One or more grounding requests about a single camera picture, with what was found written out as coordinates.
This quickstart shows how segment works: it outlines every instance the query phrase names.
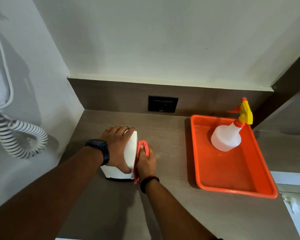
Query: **black bracelet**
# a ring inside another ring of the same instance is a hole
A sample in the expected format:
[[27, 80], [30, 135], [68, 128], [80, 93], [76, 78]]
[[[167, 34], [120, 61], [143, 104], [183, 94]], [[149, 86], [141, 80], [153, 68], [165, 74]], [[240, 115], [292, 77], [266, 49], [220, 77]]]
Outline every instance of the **black bracelet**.
[[153, 179], [156, 179], [158, 182], [160, 182], [158, 177], [148, 177], [148, 178], [145, 178], [144, 180], [141, 181], [140, 189], [141, 189], [142, 193], [146, 193], [146, 185], [147, 185], [147, 183], [149, 183]]

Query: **human arm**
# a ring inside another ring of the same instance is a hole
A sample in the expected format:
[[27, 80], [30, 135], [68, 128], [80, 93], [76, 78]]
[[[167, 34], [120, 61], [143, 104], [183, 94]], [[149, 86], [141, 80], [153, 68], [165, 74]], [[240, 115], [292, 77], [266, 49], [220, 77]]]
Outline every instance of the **human arm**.
[[[138, 172], [140, 180], [156, 175], [156, 157], [149, 147], [149, 157], [140, 149]], [[157, 180], [153, 179], [145, 186], [155, 217], [164, 240], [217, 239], [207, 228], [198, 222], [173, 195]]]
[[[124, 173], [124, 148], [134, 128], [110, 127], [100, 139], [108, 144], [110, 160]], [[85, 146], [0, 206], [0, 240], [55, 239], [72, 206], [103, 163], [99, 149]]]

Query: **yellow spray head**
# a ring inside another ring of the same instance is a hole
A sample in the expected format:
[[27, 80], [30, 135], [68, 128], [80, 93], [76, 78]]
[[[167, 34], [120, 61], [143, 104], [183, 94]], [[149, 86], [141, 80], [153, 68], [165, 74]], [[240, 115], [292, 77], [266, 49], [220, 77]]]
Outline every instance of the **yellow spray head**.
[[247, 98], [243, 97], [241, 99], [241, 104], [234, 110], [228, 111], [229, 113], [240, 113], [239, 121], [241, 123], [247, 123], [248, 125], [252, 124], [253, 116], [251, 109], [248, 104]]

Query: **person's right arm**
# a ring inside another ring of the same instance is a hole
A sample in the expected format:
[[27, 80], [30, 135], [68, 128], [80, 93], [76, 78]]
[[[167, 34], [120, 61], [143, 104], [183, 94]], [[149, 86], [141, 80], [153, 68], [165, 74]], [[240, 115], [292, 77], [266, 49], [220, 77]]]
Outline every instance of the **person's right arm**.
[[[156, 175], [156, 157], [149, 147], [149, 157], [143, 147], [140, 149], [138, 172], [140, 180]], [[153, 179], [145, 187], [150, 204], [158, 221], [164, 240], [169, 239], [217, 239], [198, 222], [157, 180]]]

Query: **spray bottle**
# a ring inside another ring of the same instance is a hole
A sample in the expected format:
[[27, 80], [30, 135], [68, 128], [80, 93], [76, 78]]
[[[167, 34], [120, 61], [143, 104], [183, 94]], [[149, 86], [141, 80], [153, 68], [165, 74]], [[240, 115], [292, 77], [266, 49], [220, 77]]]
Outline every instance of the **spray bottle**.
[[241, 136], [239, 131], [245, 124], [251, 125], [253, 120], [248, 100], [245, 97], [241, 99], [241, 104], [236, 109], [228, 112], [240, 113], [240, 116], [231, 125], [219, 125], [211, 136], [212, 145], [223, 152], [230, 151], [240, 145]]

